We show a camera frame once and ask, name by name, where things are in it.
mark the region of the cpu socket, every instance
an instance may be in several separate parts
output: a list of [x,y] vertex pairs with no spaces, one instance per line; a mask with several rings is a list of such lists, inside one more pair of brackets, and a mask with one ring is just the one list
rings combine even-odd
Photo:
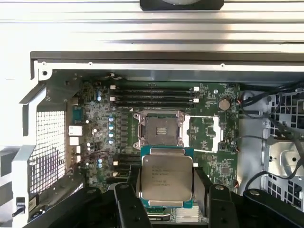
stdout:
[[133,144],[134,148],[140,150],[143,145],[183,146],[180,135],[185,121],[183,112],[144,110],[133,116],[139,121],[138,142]]

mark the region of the integrated circuit chip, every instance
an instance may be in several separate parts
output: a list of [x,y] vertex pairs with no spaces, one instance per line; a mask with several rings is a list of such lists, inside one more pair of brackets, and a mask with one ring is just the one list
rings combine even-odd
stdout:
[[143,156],[141,180],[143,199],[188,201],[192,197],[192,158]]
[[222,174],[229,175],[229,167],[222,167]]

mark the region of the motherboard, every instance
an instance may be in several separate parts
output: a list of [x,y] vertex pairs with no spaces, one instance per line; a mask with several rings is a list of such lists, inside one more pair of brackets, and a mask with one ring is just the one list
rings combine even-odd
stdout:
[[140,165],[146,145],[194,149],[193,165],[234,190],[237,178],[238,84],[84,81],[77,94],[85,143],[82,162],[90,186],[105,192]]

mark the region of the black plastic bracket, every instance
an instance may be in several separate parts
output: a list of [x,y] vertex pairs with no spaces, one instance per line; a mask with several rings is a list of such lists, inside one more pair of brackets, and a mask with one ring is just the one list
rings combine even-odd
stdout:
[[209,189],[209,227],[238,228],[238,216],[231,200],[230,190],[224,185],[214,184]]
[[117,184],[114,188],[121,228],[152,228],[149,217],[133,187],[128,183]]
[[224,5],[223,0],[201,0],[190,5],[172,5],[162,0],[140,0],[144,11],[160,10],[220,10]]

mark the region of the gray metal panel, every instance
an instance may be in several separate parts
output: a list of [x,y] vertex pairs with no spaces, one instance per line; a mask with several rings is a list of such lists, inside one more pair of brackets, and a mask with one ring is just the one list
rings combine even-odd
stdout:
[[7,222],[4,222],[0,225],[1,228],[11,228],[13,227],[13,221],[10,220],[10,221],[7,221]]
[[13,199],[12,184],[8,182],[0,186],[0,206]]
[[11,162],[17,152],[0,152],[0,177],[11,173]]
[[[280,109],[272,115],[272,117],[279,121],[282,124],[285,124],[288,127],[293,128],[295,131],[303,133],[303,119],[304,119],[304,109],[303,109],[303,98],[296,97],[297,93],[287,93],[282,96],[282,105]],[[279,103],[278,96],[272,96],[272,102],[268,104],[268,112],[271,112],[275,109],[277,104]],[[266,138],[268,136],[278,136],[279,131],[270,123],[266,124],[267,133]],[[265,169],[270,173],[274,173],[280,176],[288,176],[291,174],[293,170],[294,161],[299,159],[298,152],[294,150],[293,144],[289,148],[284,148],[279,146],[280,140],[277,140],[277,143],[273,146],[265,147]],[[273,153],[272,149],[276,150],[277,148],[282,147],[279,151],[279,158],[275,157],[276,153]],[[293,205],[301,211],[304,211],[304,175],[303,169],[300,167],[296,176],[291,180],[283,180],[275,175],[268,175],[262,178],[262,188],[271,194],[274,197],[280,198],[282,201]]]
[[138,0],[59,2],[1,3],[5,38],[18,46],[22,37],[24,52],[304,49],[303,44],[282,45],[304,40],[303,2],[229,1],[220,12],[143,12]]

